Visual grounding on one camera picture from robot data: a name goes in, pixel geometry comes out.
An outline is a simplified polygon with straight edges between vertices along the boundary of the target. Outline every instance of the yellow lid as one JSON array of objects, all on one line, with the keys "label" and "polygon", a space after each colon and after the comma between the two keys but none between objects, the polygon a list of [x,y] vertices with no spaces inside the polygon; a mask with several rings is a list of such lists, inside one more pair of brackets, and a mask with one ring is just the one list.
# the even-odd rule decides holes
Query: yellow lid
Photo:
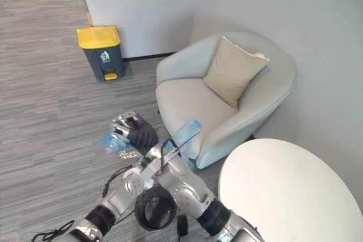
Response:
[{"label": "yellow lid", "polygon": [[115,26],[80,28],[78,44],[84,49],[108,48],[121,43]]},{"label": "yellow lid", "polygon": [[104,79],[105,80],[110,80],[110,79],[117,79],[117,74],[116,73],[107,73],[105,76],[104,76]]}]

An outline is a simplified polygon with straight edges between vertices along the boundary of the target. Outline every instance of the armrest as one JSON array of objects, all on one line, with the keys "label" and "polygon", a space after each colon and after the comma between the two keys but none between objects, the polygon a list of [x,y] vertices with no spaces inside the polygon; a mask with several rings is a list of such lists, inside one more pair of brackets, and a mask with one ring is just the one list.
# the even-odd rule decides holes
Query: armrest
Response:
[{"label": "armrest", "polygon": [[208,37],[163,59],[157,66],[157,85],[169,79],[204,77],[220,38],[221,35]]}]

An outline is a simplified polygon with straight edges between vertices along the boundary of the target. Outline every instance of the pillow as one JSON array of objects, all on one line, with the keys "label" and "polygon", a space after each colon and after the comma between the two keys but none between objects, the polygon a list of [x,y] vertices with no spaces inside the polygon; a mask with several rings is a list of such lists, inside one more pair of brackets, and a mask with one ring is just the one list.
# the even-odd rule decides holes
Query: pillow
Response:
[{"label": "pillow", "polygon": [[223,36],[203,81],[225,102],[237,108],[249,82],[268,62],[263,54],[251,54]]}]

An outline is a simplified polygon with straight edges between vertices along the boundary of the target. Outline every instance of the white armchair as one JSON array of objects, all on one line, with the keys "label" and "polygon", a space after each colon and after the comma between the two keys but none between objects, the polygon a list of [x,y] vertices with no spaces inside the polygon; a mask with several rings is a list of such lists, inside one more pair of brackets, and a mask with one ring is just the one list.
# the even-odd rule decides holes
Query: white armchair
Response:
[{"label": "white armchair", "polygon": [[[202,81],[223,35],[248,52],[263,53],[271,60],[251,81],[237,109]],[[248,32],[220,33],[161,61],[156,97],[171,135],[191,119],[202,124],[199,148],[190,157],[196,159],[198,168],[204,168],[244,142],[287,97],[295,79],[293,62],[272,42]]]}]

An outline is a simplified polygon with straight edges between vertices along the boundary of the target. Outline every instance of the white wall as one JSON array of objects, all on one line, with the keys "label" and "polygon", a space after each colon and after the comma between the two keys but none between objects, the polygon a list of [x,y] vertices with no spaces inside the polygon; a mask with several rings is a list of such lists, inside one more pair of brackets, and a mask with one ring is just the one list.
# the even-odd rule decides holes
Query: white wall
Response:
[{"label": "white wall", "polygon": [[86,0],[93,24],[116,25],[124,57],[178,51],[191,42],[197,0]]},{"label": "white wall", "polygon": [[199,0],[193,41],[231,29],[267,37],[297,67],[297,85],[256,136],[319,156],[363,210],[363,1]]}]

